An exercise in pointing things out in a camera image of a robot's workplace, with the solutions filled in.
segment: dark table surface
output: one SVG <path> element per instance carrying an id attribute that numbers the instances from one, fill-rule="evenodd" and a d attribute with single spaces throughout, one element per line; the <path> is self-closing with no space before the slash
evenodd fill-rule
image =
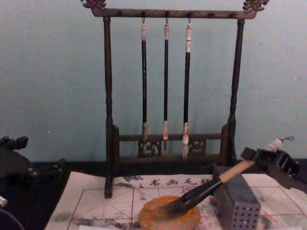
<path id="1" fill-rule="evenodd" d="M 299 160 L 307 167 L 306 160 Z M 48 166 L 48 163 L 36 163 L 37 168 Z M 63 168 L 63 174 L 59 181 L 52 181 L 38 185 L 34 188 L 24 189 L 20 186 L 6 186 L 0 195 L 8 199 L 5 210 L 11 212 L 23 224 L 26 230 L 43 230 L 66 186 L 70 172 L 76 171 L 96 176 L 106 175 L 105 162 L 68 162 Z M 213 166 L 204 162 L 198 163 L 152 163 L 139 164 L 133 167 L 121 165 L 116 176 L 150 175 L 150 174 L 212 174 Z M 245 173 L 262 173 L 253 166 Z M 11 221 L 3 214 L 0 215 L 0 230 L 15 230 Z"/>

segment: wooden brush stand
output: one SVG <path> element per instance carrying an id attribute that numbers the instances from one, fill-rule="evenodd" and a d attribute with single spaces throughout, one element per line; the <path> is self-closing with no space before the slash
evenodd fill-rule
<path id="1" fill-rule="evenodd" d="M 245 0 L 242 11 L 185 11 L 185 10 L 146 10 L 146 9 L 108 9 L 106 0 L 87 0 L 83 5 L 92 10 L 95 17 L 103 17 L 105 41 L 105 82 L 106 82 L 106 161 L 107 176 L 105 197 L 112 197 L 113 178 L 121 163 L 171 162 L 182 161 L 182 156 L 163 156 L 161 152 L 163 135 L 148 135 L 146 154 L 142 153 L 141 135 L 120 135 L 119 128 L 112 119 L 112 62 L 110 22 L 112 17 L 137 18 L 202 18 L 202 19 L 233 19 L 237 21 L 236 51 L 232 76 L 232 94 L 230 99 L 230 114 L 227 124 L 217 134 L 189 134 L 189 154 L 187 161 L 213 160 L 217 165 L 231 166 L 236 161 L 235 132 L 236 132 L 236 102 L 239 85 L 240 62 L 242 52 L 243 27 L 245 20 L 254 19 L 258 11 L 263 10 L 269 0 Z M 168 141 L 182 140 L 182 134 L 171 134 Z M 221 140 L 219 154 L 206 153 L 207 140 Z M 119 143 L 136 142 L 139 146 L 137 157 L 121 157 Z"/>

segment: dark brush handle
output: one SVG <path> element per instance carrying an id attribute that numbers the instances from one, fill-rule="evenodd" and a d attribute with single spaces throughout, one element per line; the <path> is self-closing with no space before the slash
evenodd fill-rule
<path id="1" fill-rule="evenodd" d="M 188 122 L 189 112 L 189 75 L 190 75 L 190 53 L 186 53 L 185 81 L 184 81 L 184 107 L 183 123 Z"/>
<path id="2" fill-rule="evenodd" d="M 143 123 L 147 122 L 147 73 L 146 73 L 146 40 L 142 41 L 142 76 L 143 76 Z"/>
<path id="3" fill-rule="evenodd" d="M 217 177 L 185 193 L 181 200 L 184 202 L 186 209 L 189 210 L 211 195 L 221 185 L 223 185 L 223 182 Z"/>
<path id="4" fill-rule="evenodd" d="M 168 40 L 165 40 L 164 53 L 164 120 L 167 121 L 167 88 L 168 88 Z"/>

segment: ink stain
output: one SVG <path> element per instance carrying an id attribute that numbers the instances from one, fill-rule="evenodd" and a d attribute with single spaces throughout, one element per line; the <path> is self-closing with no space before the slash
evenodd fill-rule
<path id="1" fill-rule="evenodd" d="M 144 193 L 141 193 L 140 200 L 146 200 L 146 198 L 144 197 Z"/>
<path id="2" fill-rule="evenodd" d="M 101 227 L 107 228 L 112 223 L 115 223 L 114 219 L 106 219 L 104 222 L 101 222 Z"/>
<path id="3" fill-rule="evenodd" d="M 75 219 L 74 220 L 77 225 L 85 225 L 85 226 L 93 226 L 94 219 Z"/>
<path id="4" fill-rule="evenodd" d="M 54 222 L 66 222 L 70 221 L 72 217 L 72 212 L 61 212 L 54 216 L 52 219 Z"/>
<path id="5" fill-rule="evenodd" d="M 264 229 L 271 229 L 272 228 L 272 222 L 269 218 L 267 218 L 266 216 L 261 216 L 260 217 L 263 225 L 264 225 Z"/>
<path id="6" fill-rule="evenodd" d="M 124 176 L 123 177 L 127 182 L 130 182 L 131 180 L 143 180 L 143 178 L 141 176 Z"/>
<path id="7" fill-rule="evenodd" d="M 139 222 L 132 223 L 132 229 L 141 229 Z"/>
<path id="8" fill-rule="evenodd" d="M 217 207 L 216 199 L 213 196 L 210 197 L 209 203 L 210 203 L 211 206 Z"/>
<path id="9" fill-rule="evenodd" d="M 128 230 L 130 229 L 130 224 L 129 223 L 114 223 L 112 224 L 114 227 L 122 230 Z"/>
<path id="10" fill-rule="evenodd" d="M 123 183 L 123 182 L 120 182 L 120 183 L 116 184 L 116 186 L 125 187 L 125 188 L 134 188 L 133 185 L 128 184 L 128 183 Z"/>

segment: metal brush holder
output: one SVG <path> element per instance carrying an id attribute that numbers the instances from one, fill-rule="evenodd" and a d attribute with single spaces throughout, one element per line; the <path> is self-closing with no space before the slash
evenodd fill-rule
<path id="1" fill-rule="evenodd" d="M 213 178 L 229 168 L 217 166 Z M 214 192 L 217 207 L 226 230 L 255 230 L 259 220 L 261 205 L 253 191 L 240 174 Z"/>

